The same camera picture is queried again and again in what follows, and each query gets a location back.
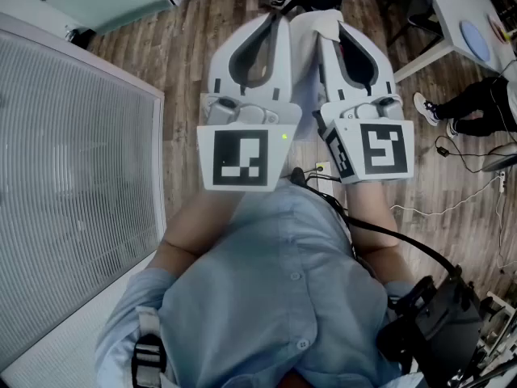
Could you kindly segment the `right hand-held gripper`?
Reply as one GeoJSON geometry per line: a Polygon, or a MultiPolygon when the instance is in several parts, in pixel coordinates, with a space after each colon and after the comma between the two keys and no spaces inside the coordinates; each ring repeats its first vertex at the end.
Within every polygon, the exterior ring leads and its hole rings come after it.
{"type": "Polygon", "coordinates": [[[342,184],[409,179],[414,123],[404,117],[400,96],[391,95],[393,67],[366,35],[338,24],[339,41],[318,38],[329,101],[313,112],[318,134],[342,184]]]}

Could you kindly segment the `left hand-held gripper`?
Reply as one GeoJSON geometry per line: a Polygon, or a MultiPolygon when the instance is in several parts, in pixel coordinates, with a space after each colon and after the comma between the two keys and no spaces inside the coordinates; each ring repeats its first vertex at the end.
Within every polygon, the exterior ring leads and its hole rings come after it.
{"type": "Polygon", "coordinates": [[[208,90],[215,94],[204,96],[206,123],[197,127],[205,189],[275,189],[302,117],[298,105],[286,103],[292,98],[290,37],[288,20],[270,13],[240,26],[213,54],[208,90]],[[265,73],[259,77],[252,69],[263,43],[265,73]],[[231,97],[269,100],[258,104],[231,97]]]}

